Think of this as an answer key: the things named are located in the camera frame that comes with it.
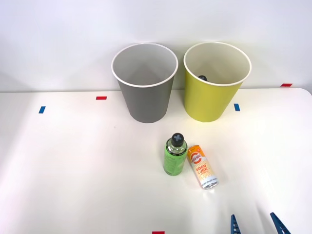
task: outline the cup rim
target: cup rim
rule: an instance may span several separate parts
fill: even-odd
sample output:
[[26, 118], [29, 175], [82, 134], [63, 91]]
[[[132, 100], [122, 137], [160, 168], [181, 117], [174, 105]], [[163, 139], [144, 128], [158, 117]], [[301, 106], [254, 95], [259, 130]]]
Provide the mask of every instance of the cup rim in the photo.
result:
[[[192, 50], [194, 47], [197, 47], [197, 46], [202, 45], [202, 44], [208, 44], [208, 43], [216, 43], [216, 44], [227, 45], [227, 46], [230, 46], [230, 47], [232, 47], [232, 48], [238, 50], [239, 52], [241, 52], [242, 55], [245, 56], [245, 58], [247, 59], [248, 64], [249, 64], [249, 72], [248, 72], [248, 74], [247, 74], [243, 79], [241, 79], [241, 80], [239, 80], [239, 81], [237, 81], [237, 82], [235, 82], [235, 83], [230, 83], [230, 84], [216, 84], [216, 83], [211, 83], [211, 82], [208, 82], [208, 81], [204, 81], [204, 80], [198, 78], [197, 76], [195, 76], [195, 75], [189, 70], [188, 66], [186, 65], [186, 61], [185, 61], [185, 60], [186, 60], [186, 56], [187, 56], [187, 54], [190, 52], [190, 50]], [[183, 63], [184, 63], [185, 69], [186, 69], [194, 78], [196, 78], [196, 79], [199, 80], [200, 82], [203, 82], [203, 83], [205, 83], [205, 84], [214, 85], [214, 86], [233, 86], [233, 85], [236, 85], [236, 84], [240, 84], [240, 83], [242, 83], [245, 79], [247, 79], [247, 77], [249, 76], [249, 74], [250, 74], [251, 71], [252, 71], [252, 63], [251, 63], [251, 61], [250, 61], [249, 57], [248, 57], [241, 49], [238, 49], [237, 47], [235, 47], [235, 46], [233, 46], [233, 45], [230, 45], [230, 44], [228, 44], [228, 43], [219, 42], [219, 41], [206, 41], [206, 42], [201, 42], [201, 43], [198, 43], [198, 44], [196, 44], [196, 45], [193, 45], [191, 48], [189, 48], [189, 49], [185, 52], [184, 58], [183, 58]]]
[[[156, 83], [156, 84], [136, 85], [136, 84], [130, 84], [130, 83], [128, 83], [128, 82], [125, 82], [124, 80], [122, 80], [121, 78], [119, 78], [119, 77], [116, 75], [116, 73], [115, 73], [115, 71], [114, 71], [114, 62], [115, 62], [115, 59], [117, 58], [117, 56], [118, 56], [121, 52], [123, 52], [124, 50], [126, 50], [126, 49], [128, 49], [128, 48], [130, 48], [130, 47], [138, 46], [138, 45], [143, 45], [143, 44], [144, 44], [144, 45], [156, 45], [156, 46], [160, 46], [160, 47], [162, 47], [162, 48], [168, 50], [168, 51], [174, 56], [174, 58], [175, 58], [175, 63], [176, 63], [175, 70], [174, 70], [174, 72], [173, 72], [168, 78], [166, 78], [165, 80], [163, 80], [163, 81], [161, 81], [161, 82], [159, 82], [159, 83]], [[119, 80], [120, 82], [122, 82], [122, 83], [124, 83], [124, 84], [126, 84], [126, 85], [129, 85], [129, 86], [132, 86], [132, 87], [136, 87], [136, 88], [150, 88], [150, 87], [155, 87], [155, 86], [161, 85], [161, 84], [163, 84], [163, 83], [166, 83], [167, 81], [169, 81], [169, 80], [176, 74], [178, 67], [179, 67], [179, 63], [178, 63], [177, 57], [176, 57], [175, 53], [174, 53], [172, 50], [170, 50], [170, 49], [167, 48], [166, 46], [163, 46], [163, 45], [160, 45], [160, 44], [157, 44], [157, 43], [151, 43], [151, 42], [136, 43], [136, 44], [132, 44], [132, 45], [129, 45], [129, 46], [123, 48], [122, 50], [120, 50], [120, 51], [114, 56], [113, 61], [112, 61], [112, 64], [111, 64], [111, 69], [112, 69], [113, 75], [114, 75], [114, 77], [115, 77], [117, 80]]]

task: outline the green bottle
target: green bottle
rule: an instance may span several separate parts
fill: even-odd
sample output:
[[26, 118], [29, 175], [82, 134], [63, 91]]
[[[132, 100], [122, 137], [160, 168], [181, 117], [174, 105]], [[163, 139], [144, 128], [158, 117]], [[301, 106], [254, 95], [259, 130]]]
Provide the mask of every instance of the green bottle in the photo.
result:
[[165, 146], [164, 170], [171, 176], [182, 172], [187, 155], [187, 144], [181, 133], [173, 134]]

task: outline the drink can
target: drink can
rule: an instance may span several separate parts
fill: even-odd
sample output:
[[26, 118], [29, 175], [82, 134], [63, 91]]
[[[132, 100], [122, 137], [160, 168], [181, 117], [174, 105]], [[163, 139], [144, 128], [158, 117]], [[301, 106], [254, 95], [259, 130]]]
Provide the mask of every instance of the drink can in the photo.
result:
[[199, 145], [190, 147], [187, 156], [203, 189], [210, 189], [219, 183]]

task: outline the can label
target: can label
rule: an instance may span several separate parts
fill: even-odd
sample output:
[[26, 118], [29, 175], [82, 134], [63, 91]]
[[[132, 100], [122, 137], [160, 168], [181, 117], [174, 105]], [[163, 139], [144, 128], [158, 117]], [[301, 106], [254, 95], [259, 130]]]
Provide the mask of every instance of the can label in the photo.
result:
[[181, 154], [171, 154], [167, 150], [167, 144], [165, 148], [164, 158], [164, 170], [171, 176], [176, 176], [182, 172], [184, 161], [187, 155], [187, 150]]
[[199, 180], [203, 188], [208, 185], [218, 182], [215, 173], [213, 172], [207, 158], [199, 145], [195, 145], [189, 148], [187, 153], [188, 159], [192, 165], [196, 177]]

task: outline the bottle label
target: bottle label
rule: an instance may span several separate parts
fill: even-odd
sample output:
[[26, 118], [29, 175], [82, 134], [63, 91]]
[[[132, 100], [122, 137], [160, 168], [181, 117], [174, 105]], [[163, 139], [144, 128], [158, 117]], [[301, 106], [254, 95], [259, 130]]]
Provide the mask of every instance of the bottle label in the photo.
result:
[[164, 170], [171, 176], [176, 176], [182, 172], [187, 150], [178, 155], [172, 155], [165, 148]]

